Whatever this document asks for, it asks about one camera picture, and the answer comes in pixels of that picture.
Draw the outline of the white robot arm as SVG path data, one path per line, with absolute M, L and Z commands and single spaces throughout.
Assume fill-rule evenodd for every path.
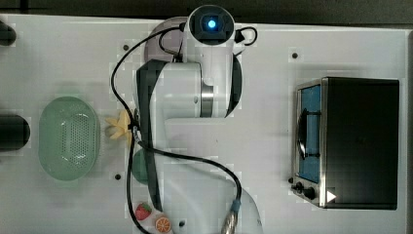
M 241 98 L 243 76 L 234 54 L 235 21 L 204 5 L 181 26 L 181 60 L 150 59 L 136 72 L 151 202 L 174 234 L 264 234 L 255 202 L 225 166 L 171 149 L 168 120 L 224 119 Z

